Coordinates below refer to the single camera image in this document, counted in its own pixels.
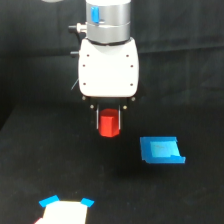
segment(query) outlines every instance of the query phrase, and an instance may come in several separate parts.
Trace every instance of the blue object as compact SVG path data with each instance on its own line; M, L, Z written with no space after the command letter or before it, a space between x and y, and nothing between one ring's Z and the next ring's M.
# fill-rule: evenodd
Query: blue object
M99 13L99 7L98 6L91 7L91 17L92 17L92 21L94 23L99 23L100 22L100 13Z
M39 204L40 204L43 208L45 208L47 205L49 205L49 204L51 204L51 203L53 203L53 202L56 202L56 201L60 201L57 195L55 195L55 196L53 196L53 197L50 197L50 198L47 198L47 199L44 199L44 200L42 200L42 201L39 201Z
M91 207L94 204L94 201L89 200L87 198L83 198L81 204L86 205L87 207Z
M176 137L143 137L141 141L142 160L154 164L184 164Z

